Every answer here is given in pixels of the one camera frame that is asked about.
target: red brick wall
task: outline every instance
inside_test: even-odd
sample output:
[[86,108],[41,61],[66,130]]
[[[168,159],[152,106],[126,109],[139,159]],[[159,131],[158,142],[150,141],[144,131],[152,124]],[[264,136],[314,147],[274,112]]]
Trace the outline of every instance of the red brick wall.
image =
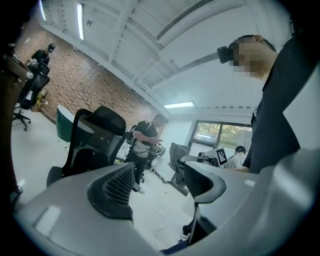
[[73,114],[78,109],[94,111],[104,105],[125,119],[128,130],[139,121],[152,120],[159,113],[106,68],[80,50],[73,51],[71,44],[40,27],[35,18],[25,27],[15,51],[25,62],[50,43],[55,44],[55,50],[48,65],[50,82],[45,87],[48,104],[43,111],[53,119],[59,104]]

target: fluorescent light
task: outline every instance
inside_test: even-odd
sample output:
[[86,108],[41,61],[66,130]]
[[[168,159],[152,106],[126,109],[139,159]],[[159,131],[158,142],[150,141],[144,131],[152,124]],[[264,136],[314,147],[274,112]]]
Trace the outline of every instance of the fluorescent light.
[[78,13],[79,36],[80,36],[80,39],[83,40],[85,38],[84,37],[84,24],[82,22],[84,6],[81,3],[78,3],[76,5],[76,10],[77,10],[77,13]]
[[164,105],[167,109],[173,109],[173,108],[184,108],[184,107],[194,107],[195,105],[192,102],[184,102],[184,103],[177,103],[177,104],[170,104],[170,105]]
[[44,7],[42,6],[42,1],[41,0],[39,0],[39,7],[40,7],[40,13],[41,13],[42,19],[44,21],[46,21],[47,19],[46,19],[46,15],[45,15],[45,12],[44,12]]

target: window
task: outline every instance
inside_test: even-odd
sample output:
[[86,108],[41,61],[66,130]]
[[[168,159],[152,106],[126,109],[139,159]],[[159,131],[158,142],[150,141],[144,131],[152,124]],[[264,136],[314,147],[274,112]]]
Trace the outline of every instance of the window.
[[220,126],[219,123],[198,122],[192,141],[213,147],[217,143]]
[[244,146],[248,152],[251,137],[252,128],[248,124],[198,121],[189,146],[194,142],[209,147],[223,147],[227,157],[231,157],[238,146]]

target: person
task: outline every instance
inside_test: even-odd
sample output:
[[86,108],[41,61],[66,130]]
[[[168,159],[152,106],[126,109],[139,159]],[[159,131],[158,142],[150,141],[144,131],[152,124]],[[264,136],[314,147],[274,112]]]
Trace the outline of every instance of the person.
[[133,162],[136,168],[134,172],[134,181],[139,185],[142,173],[145,170],[148,154],[152,147],[158,144],[161,140],[157,138],[157,128],[161,127],[164,123],[168,123],[167,118],[163,114],[157,114],[153,121],[141,121],[137,124],[132,132],[134,140],[130,147],[129,153],[125,162]]
[[[251,147],[246,159],[241,167],[225,170],[259,174],[264,167],[276,165],[300,148],[283,112],[312,74],[319,50],[310,46],[310,37],[301,32],[279,53],[261,35],[241,36],[227,52],[232,66],[265,83],[262,99],[252,114]],[[162,252],[168,255],[187,246],[188,242],[183,241]]]
[[241,167],[246,157],[246,148],[244,146],[237,146],[234,150],[234,155],[228,159],[224,168],[230,169]]
[[37,50],[37,51],[31,56],[31,59],[32,59],[32,60],[33,60],[33,59],[36,59],[36,61],[37,61],[38,63],[42,62],[42,63],[48,65],[48,64],[49,64],[49,61],[50,61],[50,56],[49,56],[49,54],[51,54],[51,53],[54,51],[55,48],[56,48],[55,44],[54,44],[54,43],[50,43],[50,44],[48,45],[47,49],[45,49],[45,50],[41,50],[41,49]]

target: white floor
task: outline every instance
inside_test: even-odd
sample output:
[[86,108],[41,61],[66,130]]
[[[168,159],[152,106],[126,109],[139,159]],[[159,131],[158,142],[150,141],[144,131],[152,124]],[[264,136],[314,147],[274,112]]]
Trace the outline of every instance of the white floor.
[[[11,134],[14,171],[23,187],[22,205],[46,189],[50,168],[62,167],[68,156],[64,150],[67,143],[57,136],[54,124],[38,112],[25,110],[23,115],[31,119],[28,130],[16,120]],[[144,179],[141,186],[145,194],[132,191],[130,195],[133,224],[155,250],[167,249],[178,243],[183,225],[192,220],[181,210],[186,197],[150,171]]]

